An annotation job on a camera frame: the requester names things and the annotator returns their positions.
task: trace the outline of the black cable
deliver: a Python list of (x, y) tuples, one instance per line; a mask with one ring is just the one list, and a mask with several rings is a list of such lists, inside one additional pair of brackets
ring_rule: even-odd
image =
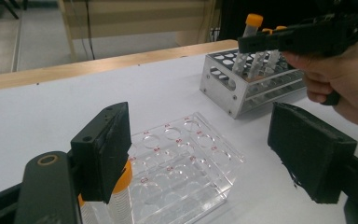
[(88, 35), (89, 35), (89, 48), (91, 49), (92, 60), (95, 60), (94, 49), (92, 47), (90, 13), (89, 13), (89, 0), (86, 0), (86, 10), (87, 10), (87, 31), (88, 31)]

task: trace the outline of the white tabletop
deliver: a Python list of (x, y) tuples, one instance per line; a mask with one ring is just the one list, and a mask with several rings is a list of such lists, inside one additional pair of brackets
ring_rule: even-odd
[[(200, 112), (246, 161), (227, 203), (199, 223), (344, 223), (338, 204), (317, 204), (295, 188), (267, 145), (271, 104), (232, 119), (199, 90), (204, 55), (0, 90), (0, 191), (22, 180), (26, 163), (71, 139), (103, 108), (127, 101), (131, 132)], [(280, 101), (300, 106), (358, 140), (358, 126), (305, 92)]]

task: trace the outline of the test tube rack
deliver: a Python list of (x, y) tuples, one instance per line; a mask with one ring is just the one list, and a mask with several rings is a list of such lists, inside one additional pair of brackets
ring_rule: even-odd
[(269, 51), (258, 76), (251, 80), (246, 77), (254, 53), (249, 54), (242, 76), (235, 75), (232, 73), (232, 66), (237, 54), (238, 51), (234, 49), (206, 55), (200, 83), (200, 90), (232, 118), (305, 88), (303, 72), (291, 68), (282, 56), (273, 73), (265, 76), (264, 68)]

